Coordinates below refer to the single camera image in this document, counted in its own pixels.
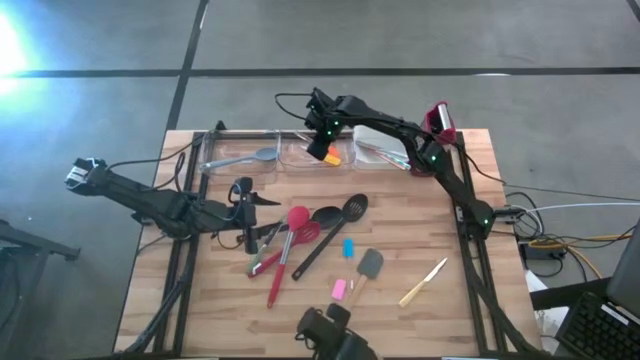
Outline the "red spoon steel neck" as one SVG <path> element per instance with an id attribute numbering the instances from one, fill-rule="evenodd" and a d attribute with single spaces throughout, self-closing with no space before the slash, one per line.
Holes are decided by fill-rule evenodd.
<path id="1" fill-rule="evenodd" d="M 276 273 L 272 282 L 272 286 L 268 295 L 268 299 L 267 299 L 268 309 L 271 309 L 276 302 L 278 291 L 280 289 L 282 278 L 286 268 L 288 253 L 291 248 L 293 239 L 295 237 L 295 233 L 300 227 L 304 226 L 309 221 L 309 219 L 310 219 L 310 212 L 304 206 L 293 207 L 287 214 L 287 224 L 289 226 L 289 230 L 287 233 L 285 244 L 282 249 L 278 268 L 276 270 Z"/>

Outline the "cream coloured knife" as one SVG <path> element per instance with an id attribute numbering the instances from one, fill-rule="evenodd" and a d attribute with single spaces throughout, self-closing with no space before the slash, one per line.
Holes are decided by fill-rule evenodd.
<path id="1" fill-rule="evenodd" d="M 406 307 L 415 298 L 415 296 L 421 291 L 421 289 L 439 273 L 439 271 L 444 267 L 447 261 L 448 261 L 447 258 L 443 258 L 437 265 L 435 265 L 434 268 L 419 283 L 417 283 L 413 288 L 411 288 L 399 300 L 398 305 L 400 307 Z"/>

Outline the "black slotted nylon spoon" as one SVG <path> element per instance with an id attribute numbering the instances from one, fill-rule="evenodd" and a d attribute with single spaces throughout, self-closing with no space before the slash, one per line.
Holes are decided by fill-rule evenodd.
<path id="1" fill-rule="evenodd" d="M 323 238 L 323 240 L 310 252 L 305 260 L 292 273 L 291 278 L 298 281 L 304 273 L 311 267 L 323 250 L 331 243 L 333 238 L 341 231 L 347 223 L 358 221 L 368 208 L 368 197 L 358 193 L 351 196 L 343 205 L 341 216 L 335 227 Z"/>

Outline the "pink mini spatula clear handle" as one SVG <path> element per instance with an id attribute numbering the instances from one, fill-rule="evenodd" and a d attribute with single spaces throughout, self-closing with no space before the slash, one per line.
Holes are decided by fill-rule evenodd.
<path id="1" fill-rule="evenodd" d="M 333 300 L 342 301 L 347 294 L 354 288 L 354 281 L 351 279 L 338 278 L 331 291 Z"/>

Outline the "multicolour striped utensil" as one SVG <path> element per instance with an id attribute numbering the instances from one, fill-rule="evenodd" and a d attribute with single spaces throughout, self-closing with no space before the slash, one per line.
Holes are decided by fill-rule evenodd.
<path id="1" fill-rule="evenodd" d="M 395 166 L 395 167 L 397 167 L 397 168 L 399 168 L 399 169 L 401 169 L 403 171 L 409 171 L 411 169 L 411 166 L 408 163 L 406 163 L 406 162 L 404 162 L 402 160 L 399 160 L 399 159 L 397 159 L 397 158 L 395 158 L 393 156 L 389 156 L 389 155 L 387 155 L 385 153 L 381 153 L 381 152 L 376 152 L 376 155 L 378 157 L 380 157 L 381 159 L 383 159 L 384 161 L 388 162 L 389 164 L 391 164 L 391 165 L 393 165 L 393 166 Z"/>

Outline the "slim brown-handled utensil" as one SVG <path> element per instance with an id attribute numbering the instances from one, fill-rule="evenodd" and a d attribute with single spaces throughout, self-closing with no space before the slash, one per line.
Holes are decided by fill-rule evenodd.
<path id="1" fill-rule="evenodd" d="M 404 159 L 405 161 L 408 161 L 408 156 L 403 152 L 387 150 L 387 149 L 385 149 L 383 147 L 376 146 L 376 145 L 373 145 L 373 144 L 369 144 L 369 143 L 366 143 L 366 142 L 363 142 L 363 141 L 359 141 L 359 140 L 356 140 L 355 143 L 356 143 L 356 145 L 359 145 L 359 146 L 364 147 L 366 149 L 374 150 L 374 151 L 381 152 L 381 153 L 385 153 L 385 154 L 387 154 L 389 156 L 394 156 L 394 157 L 397 157 L 397 158 Z"/>

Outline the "grey spatula wooden handle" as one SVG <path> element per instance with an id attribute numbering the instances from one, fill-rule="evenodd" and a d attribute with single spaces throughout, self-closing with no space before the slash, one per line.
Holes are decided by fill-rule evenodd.
<path id="1" fill-rule="evenodd" d="M 384 258 L 380 251 L 369 248 L 363 255 L 357 266 L 358 279 L 353 292 L 348 298 L 347 309 L 351 310 L 357 303 L 368 281 L 376 280 L 384 264 Z"/>

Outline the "yellow mini spatula clear handle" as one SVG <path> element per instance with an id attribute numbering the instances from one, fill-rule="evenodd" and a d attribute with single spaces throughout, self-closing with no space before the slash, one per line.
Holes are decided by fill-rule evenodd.
<path id="1" fill-rule="evenodd" d="M 311 137 L 309 137 L 308 135 L 303 134 L 303 133 L 301 133 L 301 132 L 299 132 L 299 131 L 295 131 L 295 132 L 294 132 L 294 134 L 295 134 L 299 139 L 301 139 L 301 140 L 303 140 L 303 141 L 305 141 L 305 142 L 307 142 L 307 143 L 309 143 L 309 144 L 311 144 L 311 143 L 312 143 L 312 138 L 311 138 Z M 325 155 L 325 157 L 323 158 L 323 162 L 324 162 L 324 163 L 326 163 L 326 164 L 329 164 L 329 165 L 338 166 L 338 165 L 340 165 L 340 164 L 341 164 L 341 159 L 340 159 L 340 156 L 339 156 L 339 157 L 335 157 L 335 156 L 330 155 L 330 154 L 327 152 L 327 154 L 326 154 L 326 155 Z"/>

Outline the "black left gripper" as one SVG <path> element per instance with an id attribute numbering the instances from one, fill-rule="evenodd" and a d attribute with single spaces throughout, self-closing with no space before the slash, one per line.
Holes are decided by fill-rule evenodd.
<path id="1" fill-rule="evenodd" d="M 237 178 L 227 194 L 227 200 L 231 204 L 228 208 L 228 216 L 222 228 L 223 231 L 241 230 L 242 244 L 245 252 L 255 255 L 258 251 L 256 239 L 268 236 L 274 230 L 287 231 L 289 226 L 284 223 L 271 223 L 260 227 L 256 225 L 256 210 L 258 206 L 278 206 L 279 202 L 265 199 L 257 193 L 252 193 L 253 179 L 250 177 Z"/>

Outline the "steel kitchen tongs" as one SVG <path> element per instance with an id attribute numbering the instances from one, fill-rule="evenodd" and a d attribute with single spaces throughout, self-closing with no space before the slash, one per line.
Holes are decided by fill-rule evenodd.
<path id="1" fill-rule="evenodd" d="M 261 260 L 263 254 L 266 252 L 266 249 L 269 247 L 272 240 L 275 236 L 280 232 L 281 228 L 286 224 L 286 220 L 281 218 L 277 223 L 271 224 L 267 227 L 268 232 L 266 233 L 264 242 L 258 248 L 258 252 L 254 255 L 251 262 L 247 268 L 247 275 L 252 276 L 255 275 L 257 269 L 260 267 Z"/>

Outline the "red slotted silicone turner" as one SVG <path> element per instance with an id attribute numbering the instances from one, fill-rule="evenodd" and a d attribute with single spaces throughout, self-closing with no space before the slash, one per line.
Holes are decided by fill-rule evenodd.
<path id="1" fill-rule="evenodd" d="M 310 243 L 314 241 L 319 236 L 320 230 L 321 230 L 321 227 L 318 222 L 315 222 L 315 221 L 308 222 L 296 232 L 290 247 L 293 248 L 296 245 Z M 272 264 L 278 263 L 280 261 L 282 253 L 283 251 L 280 250 L 276 253 L 273 253 L 268 258 L 261 260 L 249 270 L 247 276 L 249 278 L 253 278 L 261 274 L 262 272 L 264 272 Z"/>

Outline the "white plastic bin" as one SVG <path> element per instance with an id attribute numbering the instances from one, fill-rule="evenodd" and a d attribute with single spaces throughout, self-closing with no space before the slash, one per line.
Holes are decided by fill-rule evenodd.
<path id="1" fill-rule="evenodd" d="M 387 150 L 403 152 L 407 155 L 404 145 L 400 140 L 379 131 L 369 129 L 364 126 L 356 126 L 353 133 L 354 151 L 356 154 L 355 164 L 359 169 L 365 170 L 401 170 L 376 155 L 377 151 L 369 150 L 356 145 L 356 140 L 383 147 Z"/>

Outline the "metal box grater red trim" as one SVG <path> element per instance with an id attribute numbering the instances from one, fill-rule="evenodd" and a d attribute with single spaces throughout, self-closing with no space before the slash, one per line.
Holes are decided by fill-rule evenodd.
<path id="1" fill-rule="evenodd" d="M 420 158 L 427 165 L 428 173 L 438 177 L 451 169 L 446 157 L 457 147 L 457 132 L 448 104 L 445 101 L 436 103 L 425 113 L 420 127 L 426 133 L 419 151 Z"/>

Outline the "grey silicone spoon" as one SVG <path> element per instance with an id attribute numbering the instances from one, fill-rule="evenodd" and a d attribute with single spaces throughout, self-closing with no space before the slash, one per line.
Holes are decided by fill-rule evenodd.
<path id="1" fill-rule="evenodd" d="M 277 149 L 276 148 L 261 148 L 251 155 L 244 157 L 236 157 L 224 160 L 211 161 L 200 165 L 201 171 L 206 171 L 210 169 L 215 169 L 219 167 L 224 167 L 227 165 L 232 165 L 235 163 L 239 163 L 242 161 L 248 160 L 257 160 L 257 161 L 272 161 L 277 157 Z"/>

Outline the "blue mini spatula clear handle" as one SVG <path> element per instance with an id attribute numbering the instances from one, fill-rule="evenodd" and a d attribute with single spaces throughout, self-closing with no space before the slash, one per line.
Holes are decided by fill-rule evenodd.
<path id="1" fill-rule="evenodd" d="M 344 239 L 342 253 L 346 263 L 346 279 L 350 281 L 352 273 L 352 260 L 354 258 L 354 244 L 351 238 Z"/>

